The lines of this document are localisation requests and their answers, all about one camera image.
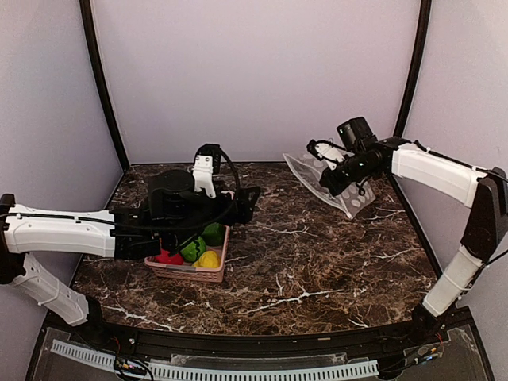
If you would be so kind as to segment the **clear dotted zip bag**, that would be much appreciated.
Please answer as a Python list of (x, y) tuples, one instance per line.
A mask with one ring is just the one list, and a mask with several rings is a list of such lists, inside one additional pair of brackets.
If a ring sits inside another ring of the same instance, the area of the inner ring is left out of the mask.
[(309, 153), (283, 153), (283, 158), (297, 180), (315, 197), (353, 219), (375, 201), (369, 183), (361, 188), (349, 180), (338, 179), (329, 162), (319, 161)]

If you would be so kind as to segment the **yellow toy lemon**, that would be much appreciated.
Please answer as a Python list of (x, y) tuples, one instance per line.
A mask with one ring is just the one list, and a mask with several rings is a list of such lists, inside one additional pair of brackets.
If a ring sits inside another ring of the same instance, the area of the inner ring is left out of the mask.
[(197, 261), (193, 263), (194, 267), (218, 268), (221, 266), (221, 257), (215, 251), (209, 250), (201, 254)]

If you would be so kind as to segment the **green toy watermelon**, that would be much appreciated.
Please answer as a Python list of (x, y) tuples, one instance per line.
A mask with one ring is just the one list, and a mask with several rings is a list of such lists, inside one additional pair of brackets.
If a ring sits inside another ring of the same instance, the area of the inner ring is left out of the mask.
[(185, 262), (196, 262), (201, 255), (207, 250), (206, 242), (202, 237), (198, 236), (183, 247), (180, 254)]

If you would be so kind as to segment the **pink plastic basket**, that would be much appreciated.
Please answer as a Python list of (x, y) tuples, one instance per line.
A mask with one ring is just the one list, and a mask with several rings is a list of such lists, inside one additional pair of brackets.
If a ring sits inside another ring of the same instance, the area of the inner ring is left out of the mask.
[(160, 278), (190, 280), (195, 282), (221, 283), (224, 278), (225, 259), (227, 257), (229, 234), (231, 228), (226, 226), (225, 240), (222, 246), (210, 247), (207, 250), (215, 251), (221, 257), (221, 266), (218, 268), (194, 267), (193, 263), (185, 262), (183, 265), (160, 264), (154, 260), (154, 256), (144, 259), (144, 264)]

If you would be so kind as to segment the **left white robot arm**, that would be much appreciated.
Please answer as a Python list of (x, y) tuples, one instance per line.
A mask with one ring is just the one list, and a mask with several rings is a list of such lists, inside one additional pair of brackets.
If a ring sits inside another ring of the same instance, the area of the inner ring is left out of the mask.
[(112, 339), (98, 301), (80, 294), (47, 271), (33, 252), (69, 252), (140, 260), (162, 251), (176, 254), (217, 222), (232, 226), (252, 220), (259, 187), (217, 189), (184, 170), (148, 181), (148, 196), (137, 208), (71, 213), (36, 210), (1, 197), (1, 282), (21, 289), (38, 305), (79, 327), (95, 346)]

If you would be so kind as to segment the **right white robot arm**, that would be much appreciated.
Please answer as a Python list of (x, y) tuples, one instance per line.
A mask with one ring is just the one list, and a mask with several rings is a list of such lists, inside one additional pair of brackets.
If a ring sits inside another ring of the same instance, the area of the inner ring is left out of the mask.
[(483, 270), (500, 258), (498, 247), (507, 234), (507, 179), (495, 167), (462, 164), (416, 141), (400, 137), (369, 139), (362, 145), (338, 147), (327, 140), (311, 141), (307, 149), (328, 163), (320, 184), (339, 195), (352, 184), (362, 187), (366, 179), (386, 173), (404, 183), (428, 187), (437, 196), (430, 203), (436, 213), (445, 202), (446, 222), (459, 223), (445, 229), (447, 238), (459, 239), (456, 253), (442, 264), (438, 280), (414, 307), (405, 337), (422, 344), (443, 324), (445, 315), (468, 293)]

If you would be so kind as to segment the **red toy fruit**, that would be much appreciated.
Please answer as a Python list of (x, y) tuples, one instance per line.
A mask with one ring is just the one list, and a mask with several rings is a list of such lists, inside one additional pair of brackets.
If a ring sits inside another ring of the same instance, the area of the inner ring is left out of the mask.
[(160, 254), (158, 256), (154, 257), (154, 260), (160, 264), (177, 265), (177, 266), (183, 265), (184, 263), (183, 257), (179, 252), (170, 253), (169, 251), (163, 249), (160, 251)]

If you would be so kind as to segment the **right black frame post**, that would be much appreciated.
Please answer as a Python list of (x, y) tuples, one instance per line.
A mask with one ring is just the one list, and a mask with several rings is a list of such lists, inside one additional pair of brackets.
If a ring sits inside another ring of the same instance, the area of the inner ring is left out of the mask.
[(432, 0), (421, 0), (418, 13), (418, 23), (415, 32), (414, 46), (410, 59), (410, 66), (406, 77), (406, 85), (402, 94), (402, 101), (399, 107), (397, 120), (394, 125), (392, 137), (400, 139), (408, 122), (414, 94), (418, 84), (421, 63), (425, 51), (429, 21), (432, 9)]

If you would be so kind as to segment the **black frame post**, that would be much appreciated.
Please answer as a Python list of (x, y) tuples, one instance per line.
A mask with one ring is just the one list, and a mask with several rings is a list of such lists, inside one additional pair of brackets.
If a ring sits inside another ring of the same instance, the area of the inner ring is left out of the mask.
[(113, 103), (111, 102), (108, 85), (106, 83), (106, 76), (102, 65), (102, 57), (98, 46), (98, 36), (94, 24), (92, 1), (79, 0), (79, 8), (87, 44), (89, 61), (94, 76), (94, 83), (98, 92), (102, 112), (106, 120), (106, 126), (121, 169), (123, 172), (126, 172), (130, 168), (130, 162), (121, 138), (120, 129), (118, 127), (114, 113)]
[(397, 120), (394, 125), (392, 137), (400, 139), (408, 122), (414, 94), (418, 84), (421, 63), (425, 51), (429, 21), (432, 9), (432, 0), (421, 0), (418, 13), (418, 23), (415, 32), (414, 46), (410, 59), (410, 66), (406, 77), (406, 85), (402, 94), (402, 101), (399, 107)]

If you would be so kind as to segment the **black front rail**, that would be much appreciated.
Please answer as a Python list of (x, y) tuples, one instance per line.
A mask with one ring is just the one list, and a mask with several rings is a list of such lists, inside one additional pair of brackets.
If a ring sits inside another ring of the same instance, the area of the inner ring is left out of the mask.
[(346, 353), (350, 358), (366, 356), (381, 360), (384, 367), (396, 368), (409, 349), (448, 339), (446, 329), (468, 322), (469, 309), (454, 310), (442, 323), (427, 333), (417, 333), (411, 321), (375, 328), (290, 336), (225, 336), (170, 333), (138, 329), (104, 322), (101, 333), (71, 327), (54, 313), (47, 314), (41, 331), (55, 329), (73, 341), (90, 344), (103, 352), (119, 353), (138, 360), (169, 360), (174, 355), (254, 358), (289, 358)]

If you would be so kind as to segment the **left black frame post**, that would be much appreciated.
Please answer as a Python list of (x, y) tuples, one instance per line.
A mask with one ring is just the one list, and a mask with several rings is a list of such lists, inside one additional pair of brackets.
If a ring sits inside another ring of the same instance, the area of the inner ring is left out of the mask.
[(118, 127), (114, 113), (113, 103), (111, 102), (108, 85), (106, 83), (106, 76), (102, 65), (102, 57), (98, 46), (98, 36), (94, 24), (92, 1), (79, 0), (79, 8), (87, 44), (89, 61), (94, 76), (94, 83), (98, 92), (102, 112), (106, 120), (106, 126), (121, 169), (123, 172), (126, 172), (130, 168), (130, 162), (121, 138), (120, 129)]

